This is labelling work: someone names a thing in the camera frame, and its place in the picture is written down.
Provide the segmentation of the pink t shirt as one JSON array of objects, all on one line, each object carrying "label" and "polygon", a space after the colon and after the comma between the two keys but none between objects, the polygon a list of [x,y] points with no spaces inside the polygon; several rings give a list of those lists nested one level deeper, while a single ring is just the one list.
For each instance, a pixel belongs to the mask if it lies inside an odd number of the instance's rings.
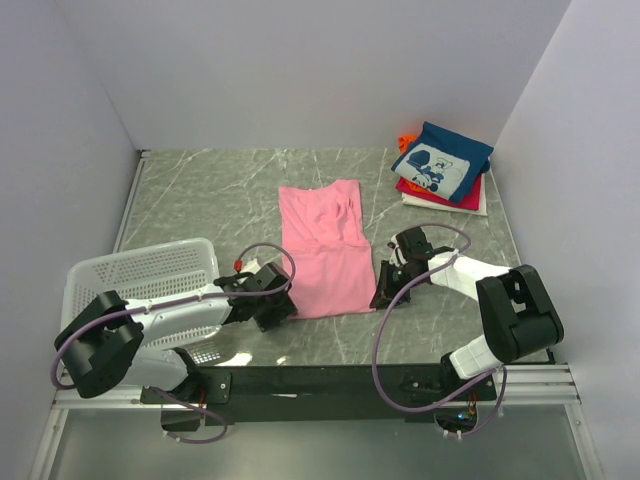
[{"label": "pink t shirt", "polygon": [[359,182],[336,180],[311,190],[281,187],[278,201],[281,245],[296,266],[289,291],[295,317],[370,313],[376,277]]}]

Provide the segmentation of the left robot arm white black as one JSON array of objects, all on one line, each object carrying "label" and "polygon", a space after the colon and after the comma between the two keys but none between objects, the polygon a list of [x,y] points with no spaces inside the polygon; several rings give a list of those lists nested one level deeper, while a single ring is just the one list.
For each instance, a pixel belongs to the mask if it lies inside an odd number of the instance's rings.
[{"label": "left robot arm white black", "polygon": [[289,290],[287,281],[262,283],[249,276],[156,299],[103,292],[56,337],[51,383],[85,399],[132,384],[189,401],[205,381],[182,336],[248,320],[268,331],[296,314]]}]

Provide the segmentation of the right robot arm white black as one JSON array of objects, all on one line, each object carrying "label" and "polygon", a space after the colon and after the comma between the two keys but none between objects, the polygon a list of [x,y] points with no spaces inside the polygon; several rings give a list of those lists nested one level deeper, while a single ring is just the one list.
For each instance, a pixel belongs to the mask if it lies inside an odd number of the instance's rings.
[{"label": "right robot arm white black", "polygon": [[474,377],[560,343],[564,327],[537,270],[530,265],[496,266],[451,248],[420,255],[402,266],[401,288],[383,317],[410,289],[428,282],[476,301],[483,333],[445,357],[450,365],[439,374],[444,395],[460,399]]}]

